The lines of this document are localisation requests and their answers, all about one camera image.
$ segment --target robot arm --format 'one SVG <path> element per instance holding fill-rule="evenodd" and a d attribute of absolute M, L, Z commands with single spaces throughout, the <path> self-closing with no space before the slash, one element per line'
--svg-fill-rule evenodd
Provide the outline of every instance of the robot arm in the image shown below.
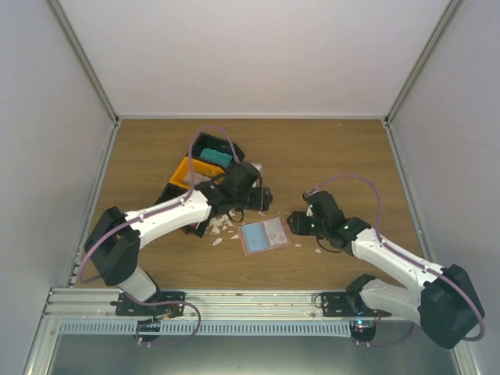
<path fill-rule="evenodd" d="M 231 209 L 267 210 L 273 196 L 269 188 L 256 187 L 256 181 L 262 181 L 260 168 L 241 162 L 220 184 L 201 182 L 190 195 L 186 193 L 138 211 L 121 213 L 117 207 L 112 207 L 102 214 L 84 249 L 88 252 L 111 229 L 131 222 L 107 238 L 92 254 L 91 261 L 106 285 L 118 285 L 140 302 L 157 302 L 155 296 L 159 295 L 159 288 L 138 266 L 139 251 L 173 230 L 228 213 Z"/>
<path fill-rule="evenodd" d="M 354 280 L 346 293 L 357 315 L 371 310 L 392 313 L 419 324 L 427 336 L 443 348 L 453 348 L 477 325 L 477 318 L 462 296 L 434 272 L 428 272 L 433 270 L 462 289 L 484 317 L 484 310 L 464 269 L 456 265 L 444 268 L 421 259 L 387 238 L 380 240 L 368 223 L 357 217 L 346 219 L 327 191 L 318 191 L 305 200 L 307 211 L 294 211 L 287 218 L 292 233 L 316 236 L 318 241 L 325 239 L 334 248 L 372 263 L 405 286 L 386 284 L 370 275 Z"/>

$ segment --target purple cable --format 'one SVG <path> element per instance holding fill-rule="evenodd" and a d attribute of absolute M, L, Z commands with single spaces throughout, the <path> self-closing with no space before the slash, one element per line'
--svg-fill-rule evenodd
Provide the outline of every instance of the purple cable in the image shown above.
<path fill-rule="evenodd" d="M 385 241 L 383 241 L 384 238 L 382 237 L 382 234 L 380 233 L 380 222 L 381 222 L 381 217 L 382 217 L 382 197 L 380 196 L 380 192 L 378 191 L 377 187 L 373 184 L 372 181 L 370 181 L 366 177 L 360 176 L 358 174 L 342 174 L 340 176 L 336 176 L 336 177 L 330 178 L 329 180 L 326 180 L 325 182 L 323 182 L 323 183 L 319 184 L 318 186 L 312 188 L 311 190 L 309 190 L 309 191 L 307 191 L 305 193 L 305 196 L 309 197 L 310 195 L 312 195 L 315 192 L 319 191 L 319 189 L 321 189 L 326 184 L 329 184 L 330 182 L 334 182 L 336 180 L 340 180 L 342 178 L 355 178 L 355 179 L 358 179 L 358 180 L 361 180 L 361 181 L 367 183 L 372 188 L 373 192 L 377 196 L 377 216 L 376 216 L 376 219 L 375 219 L 375 233 L 377 234 L 377 238 L 380 241 L 380 243 L 387 250 L 389 250 L 393 254 L 399 256 L 400 258 L 404 259 L 406 262 L 411 263 L 414 266 L 420 268 L 422 271 L 428 272 L 431 275 L 433 275 L 433 276 L 435 276 L 435 277 L 443 280 L 446 284 L 448 284 L 450 287 L 452 287 L 460 295 L 460 297 L 462 297 L 465 300 L 465 302 L 467 302 L 467 305 L 469 305 L 469 307 L 474 312 L 474 315 L 476 316 L 477 322 L 479 324 L 479 333 L 477 334 L 477 336 L 474 336 L 474 337 L 464 337 L 463 340 L 464 341 L 479 341 L 481 338 L 483 338 L 484 334 L 486 332 L 486 327 L 484 325 L 483 317 L 481 316 L 481 314 L 480 314 L 479 310 L 477 309 L 476 305 L 474 305 L 474 302 L 469 298 L 468 295 L 466 295 L 466 293 L 462 289 L 460 289 L 460 287 L 457 284 L 455 284 L 453 281 L 451 281 L 450 279 L 448 279 L 446 276 L 440 274 L 439 272 L 437 272 L 435 270 L 426 269 L 426 267 L 424 265 L 420 264 L 416 260 L 411 259 L 407 255 L 402 254 L 401 252 L 399 252 L 398 250 L 396 250 L 395 248 L 393 248 L 392 246 L 390 246 L 388 243 L 386 243 Z"/>
<path fill-rule="evenodd" d="M 130 295 L 126 292 L 125 292 L 125 294 L 127 295 L 128 298 L 130 298 L 131 301 L 134 301 L 138 305 L 150 306 L 150 307 L 161 306 L 161 305 L 185 305 L 185 306 L 191 307 L 194 311 L 196 311 L 196 315 L 198 316 L 198 322 L 197 322 L 194 330 L 189 334 L 189 336 L 181 338 L 180 340 L 177 340 L 177 341 L 163 342 L 163 343 L 158 343 L 158 344 L 156 344 L 156 343 L 153 344 L 153 343 L 149 342 L 148 347 L 149 346 L 153 346 L 153 347 L 171 346 L 171 345 L 182 344 L 183 342 L 191 340 L 198 333 L 198 331 L 200 330 L 200 327 L 202 326 L 202 314 L 200 313 L 200 310 L 198 309 L 198 307 L 196 307 L 192 303 L 185 302 L 185 301 L 141 302 L 138 299 L 132 297 L 132 295 Z M 135 339 L 139 343 L 140 343 L 140 340 L 139 340 L 139 332 L 140 331 L 141 331 L 141 326 L 137 325 L 137 330 L 135 332 Z"/>
<path fill-rule="evenodd" d="M 207 125 L 205 127 L 200 127 L 193 134 L 193 137 L 191 138 L 191 143 L 189 144 L 189 149 L 187 150 L 187 156 L 189 158 L 189 173 L 190 173 L 190 180 L 191 181 L 195 180 L 195 168 L 193 167 L 193 144 L 196 142 L 196 139 L 198 138 L 198 136 L 200 135 L 200 133 L 202 131 L 204 131 L 204 130 L 207 130 L 207 129 L 218 130 L 222 134 L 224 134 L 224 136 L 226 137 L 227 141 L 229 142 L 229 146 L 231 148 L 231 151 L 233 152 L 234 161 L 237 164 L 239 164 L 239 162 L 240 162 L 240 158 L 238 158 L 238 155 L 236 153 L 236 150 L 234 149 L 234 145 L 233 145 L 232 140 L 229 137 L 229 134 L 222 127 L 220 127 L 218 125 Z M 97 275 L 97 276 L 94 276 L 94 277 L 91 277 L 89 279 L 84 280 L 82 276 L 83 276 L 84 268 L 87 265 L 88 261 L 90 260 L 90 258 L 92 257 L 92 255 L 97 251 L 97 249 L 99 248 L 99 246 L 102 245 L 102 243 L 104 241 L 106 241 L 108 238 L 110 238 L 114 234 L 118 233 L 123 228 L 130 226 L 131 224 L 137 223 L 140 220 L 147 219 L 147 218 L 149 218 L 151 216 L 154 216 L 154 215 L 157 215 L 159 213 L 164 213 L 165 211 L 168 211 L 170 209 L 175 209 L 176 207 L 184 204 L 184 202 L 186 200 L 188 200 L 191 197 L 191 195 L 193 194 L 193 190 L 194 190 L 193 186 L 190 185 L 189 190 L 187 191 L 187 194 L 182 199 L 179 199 L 178 201 L 176 201 L 172 205 L 168 205 L 167 207 L 162 207 L 160 209 L 156 209 L 154 211 L 151 211 L 151 212 L 145 214 L 143 216 L 143 218 L 141 218 L 140 216 L 135 217 L 135 218 L 133 218 L 130 221 L 126 221 L 125 223 L 121 223 L 119 226 L 114 227 L 113 229 L 111 229 L 110 231 L 108 231 L 106 234 L 104 234 L 101 238 L 99 238 L 91 246 L 91 248 L 88 250 L 88 252 L 85 255 L 85 257 L 82 259 L 81 264 L 80 264 L 80 268 L 79 268 L 78 274 L 77 274 L 78 281 L 81 282 L 82 284 L 88 284 L 88 283 L 90 283 L 92 281 L 95 281 L 95 280 L 101 278 L 100 275 Z M 202 314 L 200 313 L 200 310 L 195 305 L 192 305 L 189 302 L 184 302 L 184 301 L 168 301 L 168 302 L 152 302 L 152 303 L 147 303 L 147 302 L 141 302 L 141 301 L 137 300 L 136 298 L 132 297 L 128 293 L 127 293 L 127 296 L 132 301 L 134 301 L 135 303 L 137 303 L 139 305 L 143 305 L 143 306 L 159 306 L 159 305 L 184 304 L 186 306 L 190 306 L 191 308 L 193 308 L 194 311 L 196 311 L 196 314 L 198 315 L 198 324 L 196 325 L 195 330 L 193 330 L 193 332 L 189 336 L 187 336 L 186 338 L 183 338 L 183 339 L 181 339 L 179 341 L 169 342 L 169 343 L 165 343 L 165 344 L 162 344 L 162 345 L 158 345 L 157 344 L 157 345 L 152 345 L 152 346 L 167 346 L 167 345 L 175 345 L 175 344 L 180 344 L 181 342 L 185 342 L 185 341 L 193 338 L 197 334 L 197 332 L 198 332 L 198 330 L 199 330 L 199 328 L 200 328 L 200 326 L 202 324 Z"/>
<path fill-rule="evenodd" d="M 191 143 L 189 144 L 189 149 L 187 150 L 187 156 L 189 158 L 189 173 L 190 173 L 190 180 L 191 181 L 195 180 L 195 168 L 193 167 L 193 144 L 196 142 L 196 139 L 198 138 L 198 135 L 200 135 L 200 133 L 202 131 L 207 130 L 207 129 L 214 129 L 214 130 L 218 130 L 221 133 L 223 133 L 224 136 L 226 137 L 227 141 L 229 142 L 229 146 L 231 147 L 231 151 L 233 152 L 234 161 L 236 163 L 240 162 L 240 159 L 238 158 L 238 155 L 236 154 L 236 150 L 234 149 L 234 145 L 233 145 L 232 140 L 229 137 L 229 134 L 222 127 L 220 127 L 218 125 L 207 125 L 205 127 L 201 127 L 201 128 L 199 128 L 195 132 L 195 134 L 193 134 L 193 137 L 191 138 Z M 179 207 L 180 205 L 183 204 L 183 202 L 185 202 L 186 200 L 188 200 L 191 197 L 192 194 L 193 194 L 193 186 L 190 185 L 189 186 L 189 190 L 187 191 L 187 194 L 184 196 L 183 199 L 179 199 L 178 201 L 176 201 L 172 205 L 168 205 L 167 207 L 162 207 L 161 209 L 156 209 L 155 211 L 151 211 L 151 212 L 145 214 L 144 215 L 144 219 L 147 219 L 147 218 L 149 218 L 151 216 L 154 216 L 154 215 L 157 215 L 159 213 L 164 213 L 165 211 L 168 211 L 169 209 L 175 209 L 176 207 Z M 130 221 L 127 221 L 125 223 L 121 223 L 119 226 L 111 229 L 109 232 L 107 232 L 106 234 L 104 234 L 101 238 L 99 238 L 97 240 L 97 242 L 95 242 L 91 246 L 90 250 L 88 250 L 87 254 L 82 259 L 81 264 L 80 264 L 80 268 L 78 270 L 77 279 L 78 279 L 78 281 L 80 283 L 82 283 L 82 284 L 88 284 L 88 283 L 90 283 L 90 282 L 92 282 L 94 280 L 97 280 L 97 279 L 101 278 L 99 275 L 91 277 L 90 279 L 86 279 L 86 280 L 84 280 L 82 278 L 84 268 L 87 265 L 87 263 L 90 260 L 90 258 L 92 257 L 92 255 L 97 251 L 97 249 L 99 248 L 99 246 L 101 246 L 102 243 L 104 241 L 106 241 L 108 238 L 110 238 L 111 236 L 113 236 L 114 234 L 116 234 L 117 232 L 119 232 L 120 230 L 122 230 L 123 228 L 128 227 L 131 224 L 137 223 L 140 220 L 142 220 L 142 218 L 140 216 L 138 216 L 138 217 L 133 218 Z"/>

